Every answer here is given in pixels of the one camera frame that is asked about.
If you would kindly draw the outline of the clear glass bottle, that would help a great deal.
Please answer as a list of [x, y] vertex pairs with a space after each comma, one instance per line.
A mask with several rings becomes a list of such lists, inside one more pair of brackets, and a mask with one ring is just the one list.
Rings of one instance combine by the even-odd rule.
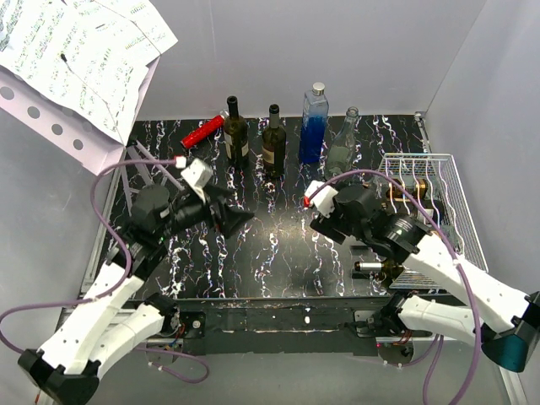
[[328, 150], [324, 171], [326, 180], [351, 170], [356, 152], [354, 132], [358, 119], [358, 108], [350, 106], [346, 111], [342, 127]]

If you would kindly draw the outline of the dark wine bottle white label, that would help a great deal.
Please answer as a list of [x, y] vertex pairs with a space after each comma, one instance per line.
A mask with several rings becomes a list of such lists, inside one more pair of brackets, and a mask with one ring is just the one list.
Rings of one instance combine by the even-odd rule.
[[227, 159], [231, 166], [244, 169], [249, 164], [248, 126], [239, 113], [238, 99], [231, 95], [227, 98], [229, 116], [224, 119], [224, 141]]

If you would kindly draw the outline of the dark green wine bottle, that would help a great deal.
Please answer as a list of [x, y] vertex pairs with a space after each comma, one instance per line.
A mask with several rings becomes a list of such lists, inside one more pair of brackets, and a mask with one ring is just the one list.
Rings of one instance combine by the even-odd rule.
[[286, 131], [280, 121], [279, 106], [269, 106], [268, 125], [262, 132], [262, 158], [268, 178], [276, 179], [284, 174]]

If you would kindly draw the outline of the red glitter microphone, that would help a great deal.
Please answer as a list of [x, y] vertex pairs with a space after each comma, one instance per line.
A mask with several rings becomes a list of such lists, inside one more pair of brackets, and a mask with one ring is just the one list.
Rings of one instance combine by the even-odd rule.
[[199, 144], [202, 140], [218, 131], [224, 125], [224, 121], [228, 116], [229, 114], [226, 111], [221, 111], [217, 116], [185, 136], [181, 140], [181, 145], [185, 149], [190, 149]]

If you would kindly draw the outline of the blue square glass bottle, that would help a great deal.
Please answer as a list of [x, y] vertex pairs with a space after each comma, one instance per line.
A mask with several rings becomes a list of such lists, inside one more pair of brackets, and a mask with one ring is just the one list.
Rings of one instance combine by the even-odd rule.
[[315, 82], [305, 92], [300, 131], [299, 160], [302, 164], [318, 162], [327, 127], [329, 103], [325, 84]]

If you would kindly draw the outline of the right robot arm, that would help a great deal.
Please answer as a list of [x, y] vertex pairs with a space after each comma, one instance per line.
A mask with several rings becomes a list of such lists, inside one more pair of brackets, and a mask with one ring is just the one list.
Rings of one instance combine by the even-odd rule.
[[433, 332], [474, 345], [498, 366], [522, 372], [539, 342], [539, 294], [514, 289], [462, 256], [452, 256], [439, 231], [404, 213], [388, 213], [369, 189], [336, 189], [313, 181], [305, 205], [318, 214], [310, 226], [337, 243], [363, 242], [395, 266], [403, 265], [436, 282], [464, 306], [431, 303], [395, 294], [381, 309], [391, 335], [406, 330]]

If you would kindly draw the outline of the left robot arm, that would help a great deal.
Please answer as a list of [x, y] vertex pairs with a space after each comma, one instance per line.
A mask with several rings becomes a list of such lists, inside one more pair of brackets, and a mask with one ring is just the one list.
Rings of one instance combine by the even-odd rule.
[[123, 322], [110, 324], [164, 260], [166, 239], [200, 223], [230, 237], [254, 216], [228, 205], [230, 191], [208, 185], [172, 198], [161, 185], [143, 188], [123, 228], [126, 246], [110, 251], [92, 287], [61, 327], [38, 349], [26, 349], [18, 364], [58, 404], [86, 404], [101, 378], [142, 341], [173, 336], [180, 325], [175, 301], [150, 295]]

